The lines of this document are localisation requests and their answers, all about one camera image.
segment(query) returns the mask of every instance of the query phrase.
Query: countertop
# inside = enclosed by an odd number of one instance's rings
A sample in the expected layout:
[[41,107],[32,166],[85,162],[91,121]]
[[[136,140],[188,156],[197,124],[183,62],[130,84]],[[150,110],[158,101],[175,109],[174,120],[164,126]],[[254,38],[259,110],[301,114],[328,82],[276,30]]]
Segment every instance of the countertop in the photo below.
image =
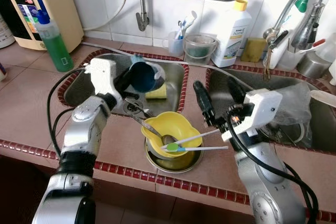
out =
[[[85,41],[116,49],[168,55],[167,51],[162,48],[93,38],[85,38]],[[79,66],[90,53],[98,49],[80,45],[71,53],[75,67]],[[0,49],[0,62],[8,71],[6,80],[0,82],[0,142],[1,140],[3,143],[4,141],[9,141],[53,151],[47,127],[46,100],[49,90],[63,74],[57,72],[47,52],[21,48],[16,43]],[[259,63],[238,61],[236,64],[260,67]],[[212,129],[204,126],[202,113],[197,105],[192,84],[197,79],[205,83],[205,78],[205,68],[190,66],[185,105],[182,111],[182,114],[200,132]],[[52,120],[64,109],[66,107],[54,95],[51,100]],[[69,118],[70,113],[62,117],[58,124],[57,142],[60,146],[63,142]],[[204,137],[204,144],[205,146],[218,146],[222,145],[223,141],[220,134],[213,134]],[[320,209],[335,213],[336,156],[274,144],[271,144],[271,147],[315,191]],[[43,155],[39,157],[29,156],[29,152],[16,152],[14,149],[10,150],[10,148],[0,147],[0,154],[45,166],[57,167],[58,161],[55,159],[43,157]],[[97,160],[107,164],[148,172],[155,175],[156,178],[159,178],[160,175],[169,176],[170,178],[175,178],[176,180],[174,181],[185,180],[199,185],[206,185],[210,188],[214,187],[217,188],[218,192],[219,189],[223,189],[244,195],[247,194],[244,185],[238,177],[232,148],[216,152],[205,152],[202,161],[190,172],[167,174],[157,170],[148,162],[144,151],[144,137],[141,134],[140,127],[137,122],[130,118],[112,115],[108,119],[102,135]],[[246,204],[242,205],[236,202],[219,204],[214,202],[213,197],[205,196],[207,198],[200,198],[201,196],[196,197],[196,194],[187,194],[186,191],[181,189],[175,190],[176,188],[174,187],[168,188],[160,183],[149,184],[147,181],[136,181],[136,179],[131,177],[118,176],[117,174],[106,173],[102,170],[97,169],[95,177],[142,189],[176,195],[189,200],[198,200],[209,205],[216,205],[235,211],[251,213],[249,206],[246,206]],[[299,197],[303,199],[300,189],[296,186],[294,188]]]

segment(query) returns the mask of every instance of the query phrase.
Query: yellow bottle cap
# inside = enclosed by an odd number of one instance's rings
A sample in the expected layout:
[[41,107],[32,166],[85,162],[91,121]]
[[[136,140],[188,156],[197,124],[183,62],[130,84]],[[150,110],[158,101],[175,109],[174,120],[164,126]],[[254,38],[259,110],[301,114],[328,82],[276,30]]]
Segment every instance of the yellow bottle cap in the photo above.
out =
[[235,0],[233,9],[243,12],[246,10],[246,7],[247,7],[247,0]]

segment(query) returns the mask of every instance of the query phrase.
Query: yellow bowl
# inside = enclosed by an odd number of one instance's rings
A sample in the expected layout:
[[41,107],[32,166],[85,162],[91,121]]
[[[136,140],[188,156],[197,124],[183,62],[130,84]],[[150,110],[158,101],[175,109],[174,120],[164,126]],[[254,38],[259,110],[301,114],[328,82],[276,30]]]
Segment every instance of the yellow bowl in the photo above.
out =
[[[148,118],[146,123],[150,124],[154,127],[162,136],[171,135],[175,137],[177,140],[183,140],[188,137],[200,135],[199,131],[192,127],[190,122],[181,114],[176,112],[163,112],[155,118]],[[147,137],[150,141],[154,150],[164,157],[175,158],[180,157],[187,152],[165,152],[161,149],[163,146],[162,140],[147,130],[145,127],[141,127],[142,134]],[[196,138],[194,140],[185,142],[182,147],[198,147],[202,143],[202,138]]]

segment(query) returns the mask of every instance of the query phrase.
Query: red tile border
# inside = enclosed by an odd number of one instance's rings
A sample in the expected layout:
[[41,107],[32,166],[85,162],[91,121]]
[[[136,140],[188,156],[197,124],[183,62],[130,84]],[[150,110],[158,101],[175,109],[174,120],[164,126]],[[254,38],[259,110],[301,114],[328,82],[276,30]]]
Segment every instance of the red tile border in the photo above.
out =
[[[0,147],[18,151],[18,152],[23,152],[23,153],[30,154],[30,155],[39,156],[39,157],[47,157],[50,159],[56,159],[55,152],[44,150],[41,148],[32,147],[32,146],[17,144],[15,142],[0,140]],[[156,175],[154,173],[148,173],[145,171],[136,170],[136,169],[129,168],[129,167],[113,165],[113,164],[104,163],[100,161],[96,161],[96,163],[94,164],[94,168],[102,170],[104,172],[118,174],[120,176],[132,177],[134,179],[140,179],[140,180],[148,181],[151,183],[157,183],[157,184],[161,184],[165,186],[174,187],[177,189],[188,190],[194,193],[212,196],[212,197],[216,197],[222,200],[230,200],[230,201],[234,201],[239,204],[250,205],[248,195],[240,194],[234,191],[224,190],[224,189],[215,188],[215,187],[209,187],[206,185],[200,185],[200,184],[185,181],[185,180],[180,180],[180,179],[167,177],[163,175]],[[320,210],[317,220],[335,223],[336,213]]]
[[[243,70],[243,67],[244,66],[241,66],[241,65],[232,65],[232,66],[229,66],[228,69],[234,69],[234,70]],[[258,73],[262,73],[263,72],[263,68],[253,68],[253,67],[249,67],[250,70],[249,72],[255,72],[256,69],[258,71]],[[211,73],[215,71],[213,69],[210,69],[208,68],[206,70],[206,74],[205,74],[205,77],[206,77],[206,80],[205,80],[205,88],[208,90],[209,89],[209,84],[210,84],[210,77],[211,77]],[[303,75],[299,74],[299,73],[293,73],[293,72],[285,72],[285,71],[279,71],[279,70],[272,70],[271,73],[273,75],[280,75],[280,72],[283,74],[282,76],[285,76],[285,77],[294,77],[294,78],[297,78],[297,79],[300,79],[300,80],[304,80],[310,84],[312,84],[313,86],[315,86],[316,88],[320,89],[320,90],[323,90],[325,92],[328,92],[328,93],[331,93],[331,91],[322,83],[320,82],[319,80],[316,80],[316,79],[309,79],[307,77],[304,77]],[[332,108],[333,109],[333,112],[334,112],[334,115],[336,116],[336,108]],[[291,144],[281,144],[281,143],[278,143],[278,142],[272,142],[270,141],[270,143],[274,144],[274,145],[279,145],[279,146],[284,146],[284,147],[288,147],[288,148],[297,148],[297,149],[300,149],[300,150],[304,150],[304,151],[308,151],[308,152],[316,152],[316,153],[322,153],[322,154],[327,154],[327,155],[332,155],[332,156],[336,156],[336,153],[335,152],[326,152],[326,151],[321,151],[321,150],[314,150],[312,148],[305,148],[305,147],[300,147],[300,146],[292,146]]]
[[[182,61],[179,58],[170,57],[170,56],[163,56],[163,55],[153,55],[153,54],[142,54],[139,52],[133,52],[133,51],[125,51],[129,54],[137,54],[145,58],[154,58],[154,59],[161,59],[161,60],[172,60],[172,61]],[[92,52],[87,56],[87,58],[79,65],[79,68],[83,67],[85,63],[89,63],[91,59],[93,59],[96,56],[99,56],[101,54],[110,53],[112,51],[106,50],[106,49],[100,49],[95,52]],[[177,113],[181,113],[184,109],[184,100],[186,96],[186,89],[187,89],[187,81],[189,77],[189,66],[188,65],[181,65],[184,68],[184,77],[182,81],[182,89],[181,89],[181,96],[180,96],[180,102],[178,104]],[[57,90],[57,98],[60,101],[61,104],[64,106],[70,106],[64,99],[64,93],[69,88],[69,86],[74,82],[74,80],[78,77],[79,73],[74,73],[71,76],[68,77],[68,79],[58,88]]]

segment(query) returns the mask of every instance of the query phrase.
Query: metal bowl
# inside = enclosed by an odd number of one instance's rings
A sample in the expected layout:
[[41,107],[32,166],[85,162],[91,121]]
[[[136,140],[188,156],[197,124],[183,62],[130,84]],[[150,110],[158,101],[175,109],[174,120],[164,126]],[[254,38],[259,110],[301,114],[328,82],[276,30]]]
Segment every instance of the metal bowl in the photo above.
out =
[[183,156],[166,160],[156,157],[149,151],[145,140],[146,157],[157,169],[166,173],[185,173],[193,169],[202,159],[204,151],[187,152]]

